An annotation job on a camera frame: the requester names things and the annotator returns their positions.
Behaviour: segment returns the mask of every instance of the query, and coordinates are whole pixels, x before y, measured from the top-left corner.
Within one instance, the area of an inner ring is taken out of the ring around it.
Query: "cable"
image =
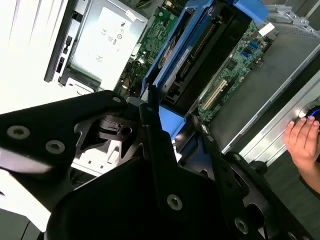
[[[31,223],[31,221],[29,221],[29,222],[26,224],[25,229],[24,229],[24,231],[23,231],[23,234],[22,234],[22,237],[20,238],[20,240],[23,240],[23,238],[24,238],[24,236],[25,236],[25,233],[26,233],[26,231],[27,231],[27,228],[28,228],[28,226],[29,226],[30,223]]]

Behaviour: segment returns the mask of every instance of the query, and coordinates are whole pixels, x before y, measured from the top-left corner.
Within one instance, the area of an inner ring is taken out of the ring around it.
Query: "green circuit board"
[[[237,44],[234,55],[229,58],[199,102],[198,112],[202,122],[209,122],[246,80],[246,75],[254,68],[261,67],[262,56],[270,44],[271,42],[260,35],[256,25],[251,22]]]
[[[129,86],[128,92],[133,87],[134,89],[141,88],[145,75],[155,61],[169,33],[175,27],[177,20],[178,17],[165,8],[158,9],[151,27],[147,30],[141,41],[141,46],[135,56],[135,60],[132,63],[128,63],[122,73],[122,80]],[[138,96],[139,93],[131,91],[130,95]]]

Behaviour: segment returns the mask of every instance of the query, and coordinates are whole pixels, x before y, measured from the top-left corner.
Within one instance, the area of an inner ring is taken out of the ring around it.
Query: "hand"
[[[311,173],[316,168],[320,154],[319,122],[314,116],[302,117],[295,125],[289,123],[284,133],[286,145],[292,160],[299,171]]]

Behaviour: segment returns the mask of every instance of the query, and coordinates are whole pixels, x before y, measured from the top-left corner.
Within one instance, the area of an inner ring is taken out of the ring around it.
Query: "screw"
[[[170,194],[166,201],[172,210],[180,211],[182,209],[182,201],[177,195]]]
[[[115,102],[117,102],[117,103],[121,103],[121,99],[118,98],[118,97],[116,97],[116,96],[114,96],[114,97],[112,98],[112,100],[115,101]]]
[[[45,149],[51,154],[62,154],[66,146],[58,140],[50,140],[45,144]]]
[[[214,138],[212,136],[210,136],[210,135],[207,135],[206,137],[209,139],[210,142],[215,141]]]
[[[239,157],[237,154],[233,154],[234,158],[238,161],[241,161],[241,157]]]
[[[236,228],[239,229],[240,232],[242,232],[244,235],[247,235],[249,233],[248,225],[246,224],[246,222],[242,218],[236,217],[234,219],[234,224],[235,224]]]
[[[22,140],[30,135],[30,130],[25,126],[14,125],[6,130],[6,134],[13,139]]]
[[[290,237],[291,240],[298,240],[296,236],[290,231],[288,231],[288,236]]]

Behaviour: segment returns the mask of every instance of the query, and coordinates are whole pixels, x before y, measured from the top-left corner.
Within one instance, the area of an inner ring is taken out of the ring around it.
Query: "blue port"
[[[244,52],[244,51],[243,51],[241,54],[242,54],[243,56],[245,56],[246,58],[248,58],[248,57],[249,57],[249,54],[248,54],[248,53],[246,53],[246,52]]]
[[[258,45],[255,41],[251,41],[251,42],[249,43],[249,45],[250,45],[252,48],[254,48],[254,49],[258,49],[258,47],[259,47],[259,45]]]

